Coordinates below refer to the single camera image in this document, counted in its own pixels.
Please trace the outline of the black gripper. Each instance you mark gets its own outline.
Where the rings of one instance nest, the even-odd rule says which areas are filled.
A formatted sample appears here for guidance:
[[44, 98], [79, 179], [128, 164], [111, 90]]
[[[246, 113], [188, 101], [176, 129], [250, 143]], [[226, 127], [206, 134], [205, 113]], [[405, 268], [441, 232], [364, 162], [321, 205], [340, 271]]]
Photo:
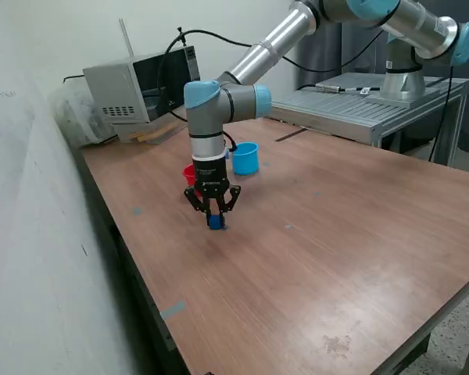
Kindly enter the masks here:
[[[210, 227], [210, 203], [208, 198], [217, 198], [219, 208], [220, 227], [225, 227], [224, 214], [230, 212], [241, 194], [239, 185], [231, 185], [227, 177], [226, 158], [193, 160], [195, 169], [195, 187], [187, 187], [184, 196], [192, 205], [195, 211], [206, 216], [206, 225]], [[231, 199], [227, 202], [224, 194], [229, 192]]]

